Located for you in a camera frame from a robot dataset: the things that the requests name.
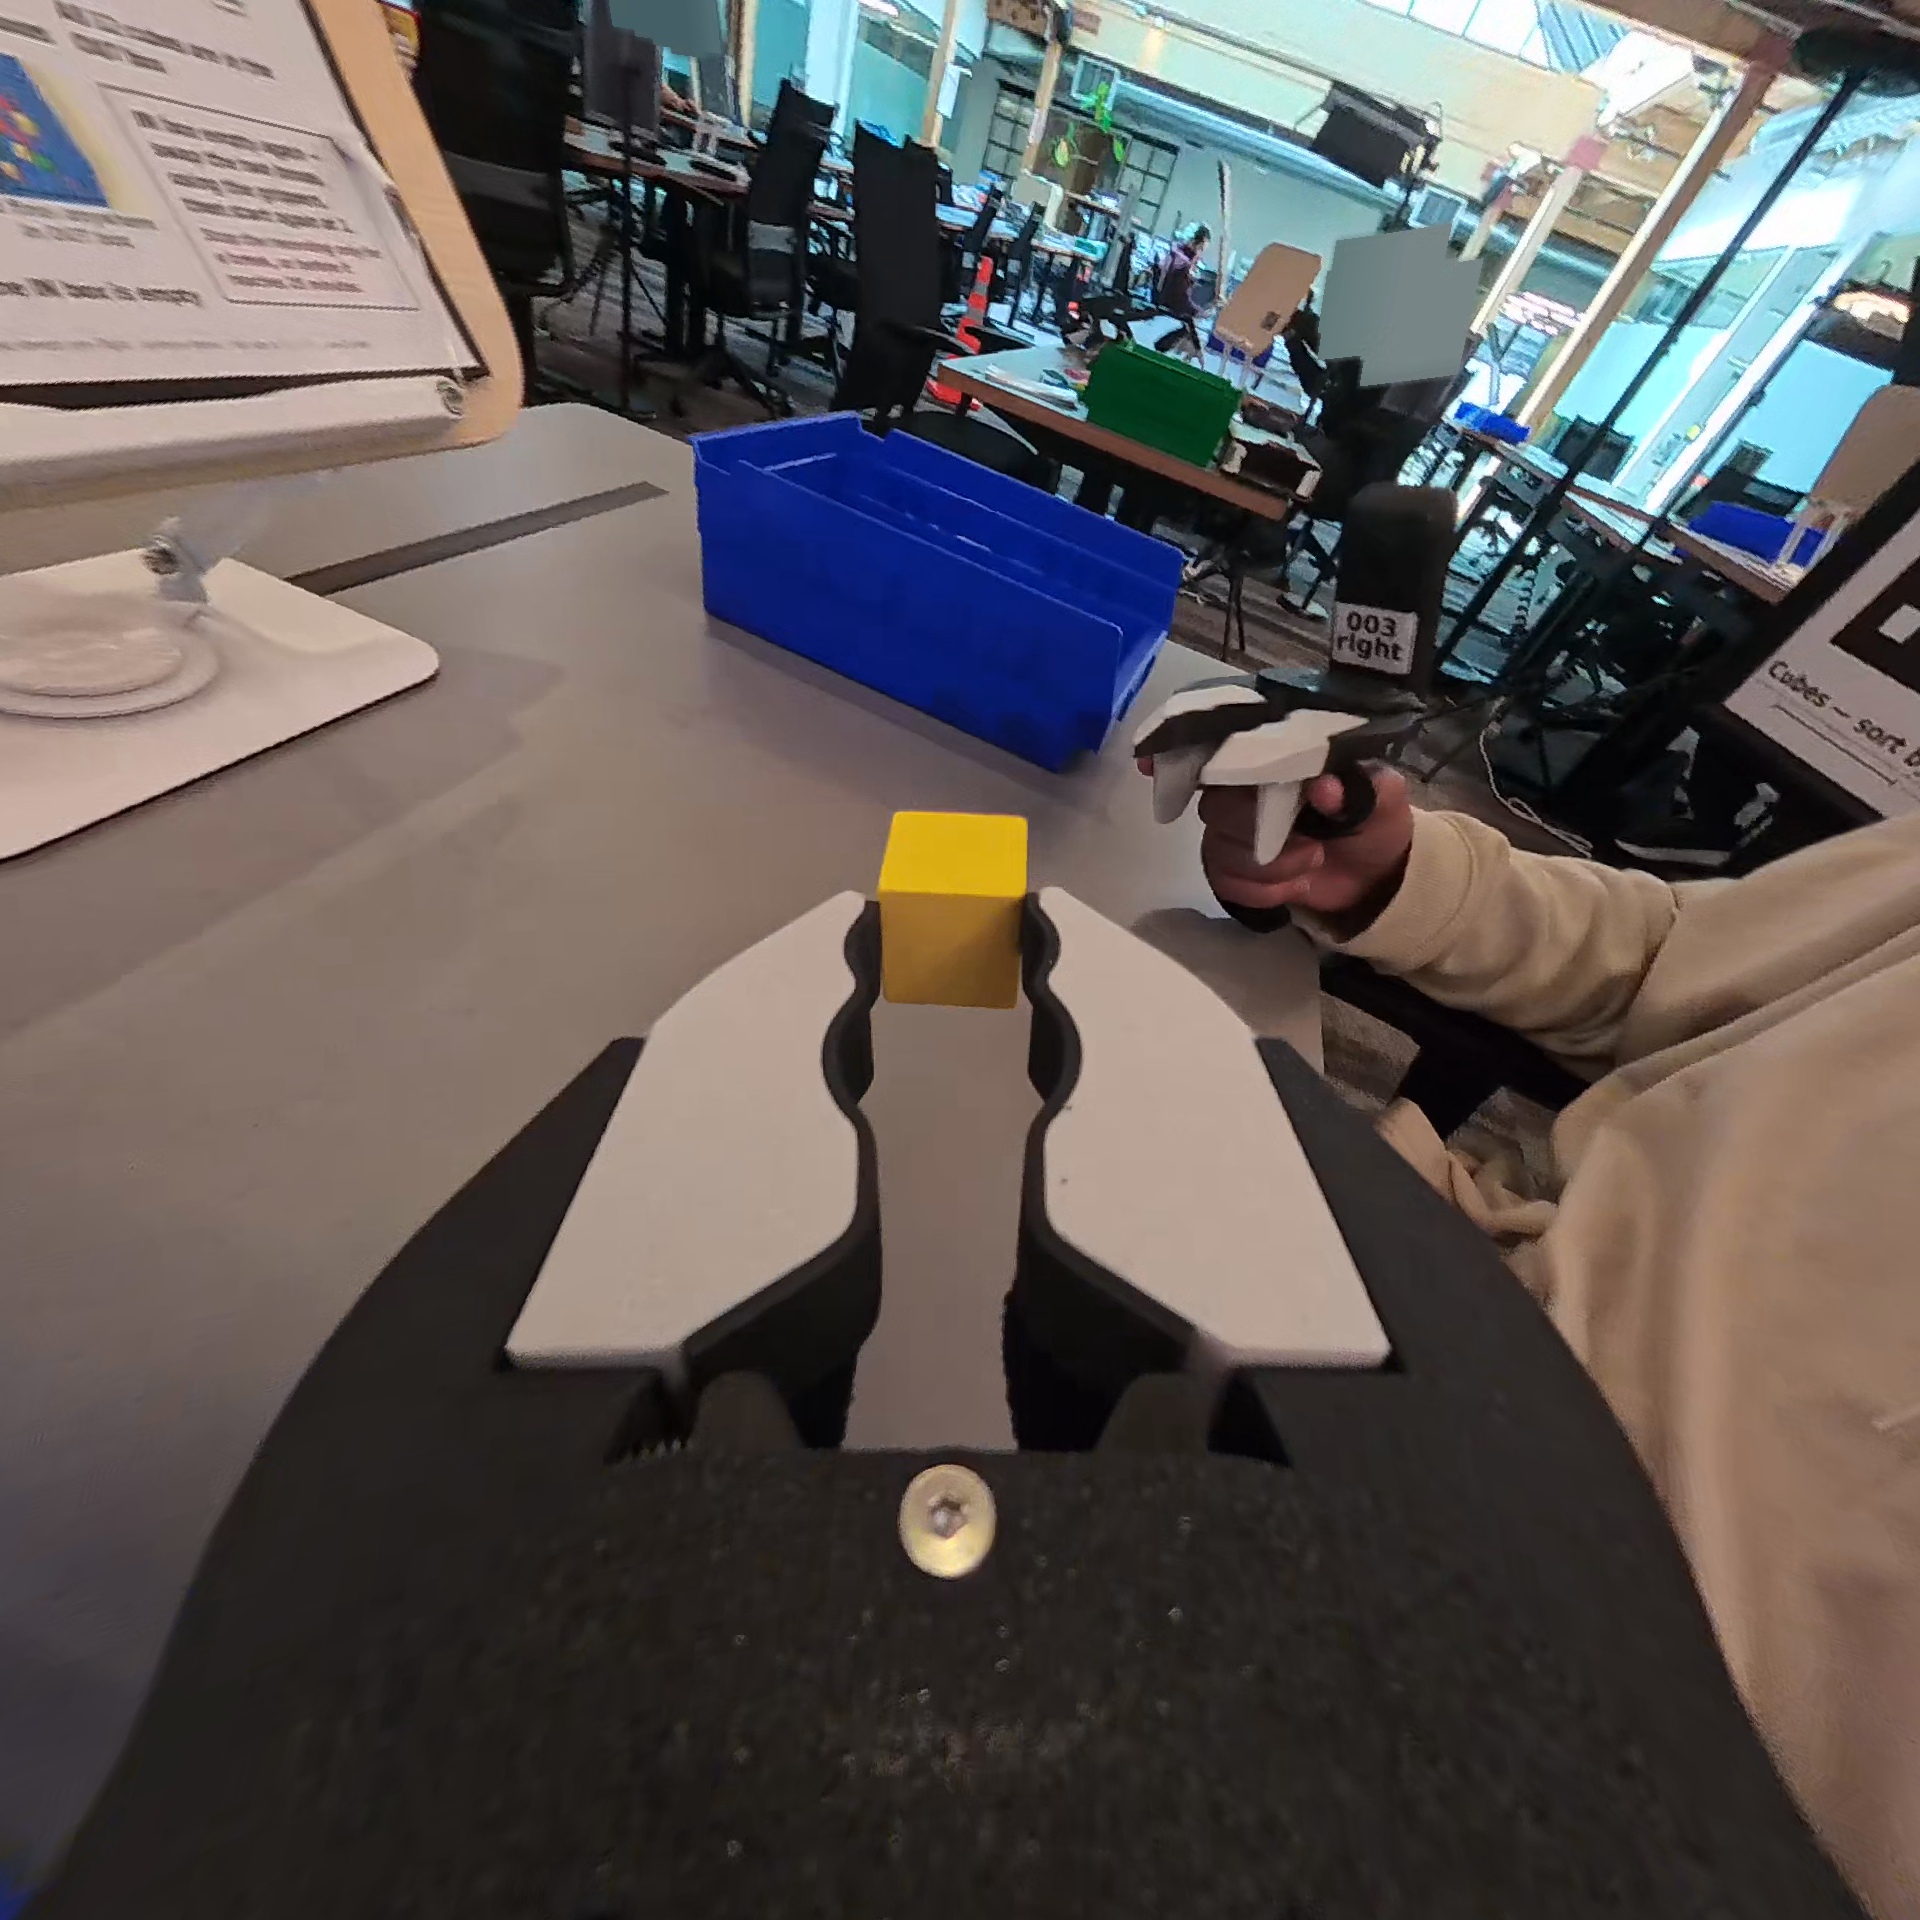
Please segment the small blue bin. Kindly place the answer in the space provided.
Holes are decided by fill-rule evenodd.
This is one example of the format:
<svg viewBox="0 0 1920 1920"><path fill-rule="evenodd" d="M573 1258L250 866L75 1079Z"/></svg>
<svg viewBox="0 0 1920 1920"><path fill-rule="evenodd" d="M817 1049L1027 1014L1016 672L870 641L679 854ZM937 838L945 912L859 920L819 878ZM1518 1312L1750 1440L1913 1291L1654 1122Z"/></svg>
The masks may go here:
<svg viewBox="0 0 1920 1920"><path fill-rule="evenodd" d="M1750 560L1803 569L1835 537L1838 524L1841 515L1823 500L1805 500L1798 512L1784 515L1719 498L1695 510L1686 531Z"/></svg>

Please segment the black speaker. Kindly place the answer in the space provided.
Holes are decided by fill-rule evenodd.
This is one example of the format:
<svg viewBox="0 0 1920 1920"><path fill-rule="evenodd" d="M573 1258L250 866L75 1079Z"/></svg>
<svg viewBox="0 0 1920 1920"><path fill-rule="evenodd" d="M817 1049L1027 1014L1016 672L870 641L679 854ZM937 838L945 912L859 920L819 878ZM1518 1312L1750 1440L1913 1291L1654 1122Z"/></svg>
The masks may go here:
<svg viewBox="0 0 1920 1920"><path fill-rule="evenodd" d="M1439 144L1441 130L1427 113L1329 83L1309 154L1363 186L1384 190L1423 178Z"/></svg>

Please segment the brown wooden desk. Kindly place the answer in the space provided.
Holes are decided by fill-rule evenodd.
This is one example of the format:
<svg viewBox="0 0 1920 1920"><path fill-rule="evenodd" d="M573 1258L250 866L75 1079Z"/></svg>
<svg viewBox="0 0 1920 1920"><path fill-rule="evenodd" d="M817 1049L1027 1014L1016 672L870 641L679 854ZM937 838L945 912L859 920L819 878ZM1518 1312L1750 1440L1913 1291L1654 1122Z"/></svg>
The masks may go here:
<svg viewBox="0 0 1920 1920"><path fill-rule="evenodd" d="M1160 449L1087 422L1085 407L1064 386L1072 354L1056 343L1038 343L1000 353L941 354L933 375L937 385L959 394L1015 426L1027 426L1043 441L1069 449L1062 462L1093 483L1109 483L1111 510L1129 527L1144 531L1149 507L1166 497L1200 497L1239 515L1285 524L1296 510L1317 504L1321 466L1291 451L1293 474L1287 488L1266 488L1240 474L1224 474L1215 464L1187 464Z"/></svg>
<svg viewBox="0 0 1920 1920"><path fill-rule="evenodd" d="M1496 520L1509 531L1509 543L1520 543L1520 552L1527 552L1528 544L1546 544L1557 518L1574 518L1592 534L1622 539L1626 550L1659 546L1686 556L1711 576L1769 603L1807 576L1807 568L1791 564L1789 558L1747 556L1686 521L1656 518L1584 472L1568 476L1561 462L1527 441L1490 436L1455 419L1441 422L1441 428L1458 455L1455 552L1487 520Z"/></svg>

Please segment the instruction sheet on stand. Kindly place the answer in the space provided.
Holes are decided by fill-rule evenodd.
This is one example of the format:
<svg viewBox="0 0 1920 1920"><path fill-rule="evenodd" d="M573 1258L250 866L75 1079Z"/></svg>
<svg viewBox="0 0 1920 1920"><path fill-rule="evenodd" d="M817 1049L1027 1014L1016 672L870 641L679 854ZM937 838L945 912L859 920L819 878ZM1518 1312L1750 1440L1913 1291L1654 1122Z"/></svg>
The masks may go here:
<svg viewBox="0 0 1920 1920"><path fill-rule="evenodd" d="M239 560L297 483L485 447L520 353L379 4L317 4L478 375L3 400L2 856L31 856L432 682L433 650Z"/></svg>

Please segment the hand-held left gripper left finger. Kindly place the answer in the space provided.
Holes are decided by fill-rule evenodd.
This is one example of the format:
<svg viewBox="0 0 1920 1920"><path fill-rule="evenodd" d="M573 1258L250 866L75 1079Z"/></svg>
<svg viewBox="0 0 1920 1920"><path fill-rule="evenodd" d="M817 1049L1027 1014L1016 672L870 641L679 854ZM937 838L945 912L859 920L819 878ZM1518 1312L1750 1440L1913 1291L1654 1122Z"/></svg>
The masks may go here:
<svg viewBox="0 0 1920 1920"><path fill-rule="evenodd" d="M759 1377L846 1446L880 1319L880 911L814 906L677 1000L639 1054L505 1343L518 1374L657 1378L681 1416Z"/></svg>

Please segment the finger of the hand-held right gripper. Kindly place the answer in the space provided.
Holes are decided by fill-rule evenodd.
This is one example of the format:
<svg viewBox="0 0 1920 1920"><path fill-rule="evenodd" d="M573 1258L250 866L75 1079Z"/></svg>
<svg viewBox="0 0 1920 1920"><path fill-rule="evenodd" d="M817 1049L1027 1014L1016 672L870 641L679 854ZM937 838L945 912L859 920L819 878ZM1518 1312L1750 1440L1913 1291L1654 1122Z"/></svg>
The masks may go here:
<svg viewBox="0 0 1920 1920"><path fill-rule="evenodd" d="M1339 710L1279 710L1266 727L1239 732L1205 758L1200 751L1149 761L1151 809L1158 826L1178 822L1206 786L1257 793L1257 854L1270 860L1289 840L1299 792L1317 777L1339 777L1349 798L1331 834L1351 833L1373 809L1366 767L1413 735L1413 716Z"/></svg>
<svg viewBox="0 0 1920 1920"><path fill-rule="evenodd" d="M1215 746L1239 732L1258 730L1279 718L1279 704L1257 683L1194 683L1166 698L1136 730L1134 758L1157 761L1167 754Z"/></svg>

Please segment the orange traffic cone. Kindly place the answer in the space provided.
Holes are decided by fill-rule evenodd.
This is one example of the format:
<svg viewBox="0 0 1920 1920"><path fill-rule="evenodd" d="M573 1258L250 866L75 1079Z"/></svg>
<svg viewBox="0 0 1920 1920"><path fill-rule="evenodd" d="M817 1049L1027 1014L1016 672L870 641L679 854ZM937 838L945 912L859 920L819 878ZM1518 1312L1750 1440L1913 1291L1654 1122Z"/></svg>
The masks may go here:
<svg viewBox="0 0 1920 1920"><path fill-rule="evenodd" d="M951 316L943 316L943 326L955 339L955 345L951 350L943 350L947 358L979 354L984 350L992 278L992 255L979 255L975 262L970 288L967 294L967 305L952 312ZM970 407L968 399L963 399L957 390L939 380L939 371L933 371L927 375L926 399L943 407L957 407L959 415L963 415Z"/></svg>

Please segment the black office chair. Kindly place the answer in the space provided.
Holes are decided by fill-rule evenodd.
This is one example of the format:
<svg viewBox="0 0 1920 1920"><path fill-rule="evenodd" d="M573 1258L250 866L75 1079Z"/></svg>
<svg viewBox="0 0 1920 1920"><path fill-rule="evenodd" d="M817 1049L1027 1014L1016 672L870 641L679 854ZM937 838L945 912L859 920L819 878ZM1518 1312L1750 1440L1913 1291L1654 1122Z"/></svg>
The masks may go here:
<svg viewBox="0 0 1920 1920"><path fill-rule="evenodd" d="M520 302L569 294L578 7L421 2L416 33L416 99L496 287Z"/></svg>
<svg viewBox="0 0 1920 1920"><path fill-rule="evenodd" d="M750 312L770 328L770 374L800 336L809 211L829 142L831 107L797 83L781 81L752 167L742 243Z"/></svg>
<svg viewBox="0 0 1920 1920"><path fill-rule="evenodd" d="M1466 386L1470 371L1368 386L1360 359L1331 358L1317 399L1306 451L1319 466L1311 497L1299 507L1298 546L1311 558L1313 576L1296 611L1306 611L1331 568L1336 544L1311 536L1317 524L1343 524L1355 495L1370 486L1395 486L1400 470Z"/></svg>
<svg viewBox="0 0 1920 1920"><path fill-rule="evenodd" d="M937 156L854 128L854 329L831 409L883 436L911 416L937 361L962 350L941 326L945 243Z"/></svg>

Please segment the green bin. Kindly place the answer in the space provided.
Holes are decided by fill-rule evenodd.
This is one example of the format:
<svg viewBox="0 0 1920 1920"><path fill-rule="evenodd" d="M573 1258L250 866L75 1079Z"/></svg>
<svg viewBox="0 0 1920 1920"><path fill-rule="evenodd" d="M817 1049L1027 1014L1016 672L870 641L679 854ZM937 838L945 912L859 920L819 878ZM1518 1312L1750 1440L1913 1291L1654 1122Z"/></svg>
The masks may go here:
<svg viewBox="0 0 1920 1920"><path fill-rule="evenodd" d="M1174 462L1208 470L1231 432L1240 391L1171 353L1106 343L1080 394L1093 426Z"/></svg>

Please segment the person's right forearm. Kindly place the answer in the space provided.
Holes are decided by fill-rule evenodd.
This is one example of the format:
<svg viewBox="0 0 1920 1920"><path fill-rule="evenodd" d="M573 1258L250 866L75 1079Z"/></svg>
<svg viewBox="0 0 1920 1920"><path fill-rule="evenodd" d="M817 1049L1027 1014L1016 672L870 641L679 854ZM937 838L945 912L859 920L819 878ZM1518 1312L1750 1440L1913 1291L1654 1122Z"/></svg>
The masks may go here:
<svg viewBox="0 0 1920 1920"><path fill-rule="evenodd" d="M1913 816L1742 878L1665 883L1419 811L1399 891L1334 952L1565 1066L1721 1063L1765 1100L1906 1100L1914 934Z"/></svg>

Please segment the blue plastic bin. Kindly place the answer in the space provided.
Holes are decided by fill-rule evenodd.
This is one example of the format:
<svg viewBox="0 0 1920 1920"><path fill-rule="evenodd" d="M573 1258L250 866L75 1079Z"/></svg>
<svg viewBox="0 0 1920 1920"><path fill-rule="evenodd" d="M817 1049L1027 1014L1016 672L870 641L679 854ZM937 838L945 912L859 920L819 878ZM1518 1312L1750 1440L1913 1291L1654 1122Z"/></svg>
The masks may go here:
<svg viewBox="0 0 1920 1920"><path fill-rule="evenodd" d="M854 416L689 441L703 609L1046 774L1101 753L1183 556Z"/></svg>

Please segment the yellow wooden cube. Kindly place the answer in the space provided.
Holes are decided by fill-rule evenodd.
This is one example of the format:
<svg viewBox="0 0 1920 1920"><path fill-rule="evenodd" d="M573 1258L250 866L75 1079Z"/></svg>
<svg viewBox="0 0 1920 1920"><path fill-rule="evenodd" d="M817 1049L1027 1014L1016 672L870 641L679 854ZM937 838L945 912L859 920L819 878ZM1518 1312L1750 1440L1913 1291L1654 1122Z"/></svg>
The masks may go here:
<svg viewBox="0 0 1920 1920"><path fill-rule="evenodd" d="M886 1002L1016 1006L1025 854L1027 826L1015 814L894 814L878 875Z"/></svg>

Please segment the framed marker poster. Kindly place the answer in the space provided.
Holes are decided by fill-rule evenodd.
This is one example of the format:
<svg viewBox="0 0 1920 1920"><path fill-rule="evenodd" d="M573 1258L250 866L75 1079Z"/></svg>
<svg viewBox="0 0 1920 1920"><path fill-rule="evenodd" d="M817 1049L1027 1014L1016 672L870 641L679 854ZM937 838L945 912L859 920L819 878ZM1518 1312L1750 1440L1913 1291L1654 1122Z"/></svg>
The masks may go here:
<svg viewBox="0 0 1920 1920"><path fill-rule="evenodd" d="M1918 470L1909 470L1760 625L1721 712L1838 806L1918 809Z"/></svg>

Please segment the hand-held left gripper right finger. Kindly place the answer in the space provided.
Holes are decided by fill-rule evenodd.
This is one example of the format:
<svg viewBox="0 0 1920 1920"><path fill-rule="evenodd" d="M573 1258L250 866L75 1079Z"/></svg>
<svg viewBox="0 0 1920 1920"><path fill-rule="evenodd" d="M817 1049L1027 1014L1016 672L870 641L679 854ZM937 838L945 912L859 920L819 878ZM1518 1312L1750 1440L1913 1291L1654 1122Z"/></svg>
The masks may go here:
<svg viewBox="0 0 1920 1920"><path fill-rule="evenodd" d="M1389 1338L1248 1022L1062 887L1023 903L1023 1140L1002 1377L1021 1450L1090 1450L1144 1378L1376 1374Z"/></svg>

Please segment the printed instruction sheet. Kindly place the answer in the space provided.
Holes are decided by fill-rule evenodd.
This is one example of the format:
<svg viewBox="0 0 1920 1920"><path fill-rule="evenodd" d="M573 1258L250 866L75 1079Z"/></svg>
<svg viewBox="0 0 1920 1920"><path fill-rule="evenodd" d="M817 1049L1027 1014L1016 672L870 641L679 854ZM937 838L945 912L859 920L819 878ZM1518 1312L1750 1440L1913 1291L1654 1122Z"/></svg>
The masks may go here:
<svg viewBox="0 0 1920 1920"><path fill-rule="evenodd" d="M317 4L2 4L3 400L482 369Z"/></svg>

